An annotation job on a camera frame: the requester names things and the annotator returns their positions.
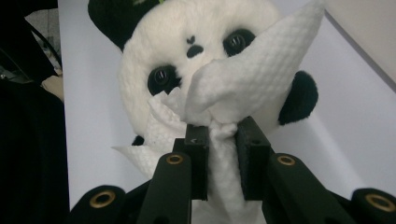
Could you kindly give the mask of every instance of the brass rivet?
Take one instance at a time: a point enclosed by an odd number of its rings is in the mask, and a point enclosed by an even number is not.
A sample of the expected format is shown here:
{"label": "brass rivet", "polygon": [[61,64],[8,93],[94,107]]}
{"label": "brass rivet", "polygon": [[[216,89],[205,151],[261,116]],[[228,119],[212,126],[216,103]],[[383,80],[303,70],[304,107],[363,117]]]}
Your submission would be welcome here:
{"label": "brass rivet", "polygon": [[181,164],[183,162],[183,157],[181,157],[179,155],[170,155],[166,158],[166,161],[169,164],[177,165],[177,164]]}
{"label": "brass rivet", "polygon": [[296,161],[289,156],[280,156],[277,158],[277,161],[279,161],[281,164],[289,165],[289,166],[292,166],[296,163]]}
{"label": "brass rivet", "polygon": [[367,194],[366,201],[369,202],[370,205],[384,211],[384,212],[395,212],[396,205],[386,197],[383,197],[378,194]]}
{"label": "brass rivet", "polygon": [[116,193],[113,190],[104,190],[97,193],[90,200],[90,206],[94,208],[103,208],[111,204],[116,199]]}

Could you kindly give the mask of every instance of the panda head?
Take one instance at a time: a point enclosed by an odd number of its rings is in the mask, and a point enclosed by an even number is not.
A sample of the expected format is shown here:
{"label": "panda head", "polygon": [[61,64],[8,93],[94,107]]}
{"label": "panda head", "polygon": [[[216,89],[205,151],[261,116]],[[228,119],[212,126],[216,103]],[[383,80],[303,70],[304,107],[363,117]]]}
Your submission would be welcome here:
{"label": "panda head", "polygon": [[[187,95],[198,70],[253,48],[256,37],[281,19],[268,0],[91,0],[89,13],[123,52],[120,91],[141,136],[149,99],[174,88]],[[255,117],[268,133],[279,124],[307,118],[317,99],[314,80],[299,72]]]}

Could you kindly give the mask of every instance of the table surface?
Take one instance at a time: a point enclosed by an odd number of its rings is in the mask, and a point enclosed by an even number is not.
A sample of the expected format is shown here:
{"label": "table surface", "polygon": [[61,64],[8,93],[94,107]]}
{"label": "table surface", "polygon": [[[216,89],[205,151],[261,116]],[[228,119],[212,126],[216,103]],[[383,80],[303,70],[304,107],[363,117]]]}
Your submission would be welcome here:
{"label": "table surface", "polygon": [[[285,14],[306,2],[276,1]],[[100,185],[129,191],[147,180],[112,149],[135,137],[118,88],[121,52],[93,25],[87,5],[59,0],[71,206]],[[309,119],[267,136],[274,150],[299,157],[345,197],[362,187],[396,195],[393,87],[327,19],[301,69],[317,82],[319,102]]]}

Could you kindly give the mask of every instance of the black cable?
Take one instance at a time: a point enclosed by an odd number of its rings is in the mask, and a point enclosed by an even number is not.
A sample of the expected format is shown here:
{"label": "black cable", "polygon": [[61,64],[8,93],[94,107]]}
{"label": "black cable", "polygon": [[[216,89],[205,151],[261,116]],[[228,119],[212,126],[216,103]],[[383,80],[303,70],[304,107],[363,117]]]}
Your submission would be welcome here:
{"label": "black cable", "polygon": [[26,24],[29,26],[30,30],[37,35],[46,45],[47,47],[49,47],[49,50],[52,52],[53,56],[55,57],[56,61],[58,61],[58,64],[61,66],[62,68],[62,60],[61,57],[59,57],[58,53],[56,52],[56,50],[53,48],[53,46],[50,44],[50,42],[47,40],[46,37],[44,37],[40,32],[37,31],[37,29],[30,24],[28,21],[26,21]]}

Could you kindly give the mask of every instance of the panda face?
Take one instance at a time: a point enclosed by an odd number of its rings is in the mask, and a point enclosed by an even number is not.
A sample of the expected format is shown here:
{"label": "panda face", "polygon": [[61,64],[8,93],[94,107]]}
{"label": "panda face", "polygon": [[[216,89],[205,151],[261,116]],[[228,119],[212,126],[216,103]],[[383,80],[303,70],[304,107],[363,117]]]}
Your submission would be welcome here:
{"label": "panda face", "polygon": [[151,97],[187,94],[199,68],[241,53],[279,19],[267,0],[167,0],[152,9],[125,44],[119,71],[134,131],[144,136]]}

